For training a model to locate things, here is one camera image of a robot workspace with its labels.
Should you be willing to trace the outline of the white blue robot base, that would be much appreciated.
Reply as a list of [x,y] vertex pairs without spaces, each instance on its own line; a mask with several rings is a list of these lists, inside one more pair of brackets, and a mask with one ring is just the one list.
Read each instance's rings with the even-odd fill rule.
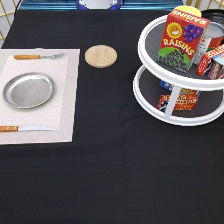
[[123,0],[76,0],[78,9],[118,9]]

